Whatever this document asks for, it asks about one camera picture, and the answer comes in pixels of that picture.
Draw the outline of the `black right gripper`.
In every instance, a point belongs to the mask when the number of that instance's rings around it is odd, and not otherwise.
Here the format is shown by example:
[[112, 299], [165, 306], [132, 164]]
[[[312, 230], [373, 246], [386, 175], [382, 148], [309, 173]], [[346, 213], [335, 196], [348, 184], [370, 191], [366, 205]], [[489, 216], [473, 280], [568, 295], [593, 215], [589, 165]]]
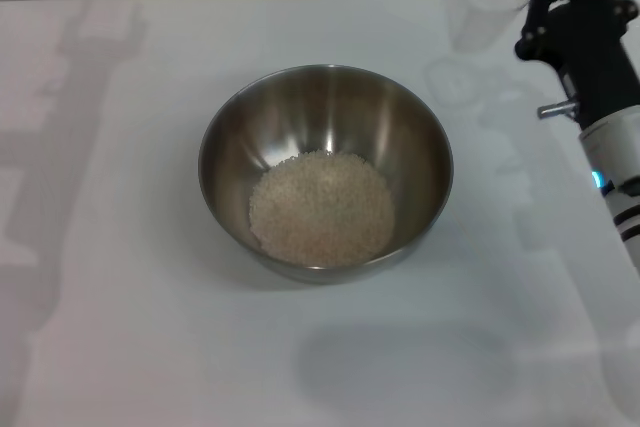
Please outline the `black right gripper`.
[[568, 0], [553, 8], [557, 1], [529, 1], [516, 56], [555, 71], [576, 123], [637, 106], [639, 76], [622, 43], [628, 23], [638, 18], [637, 2]]

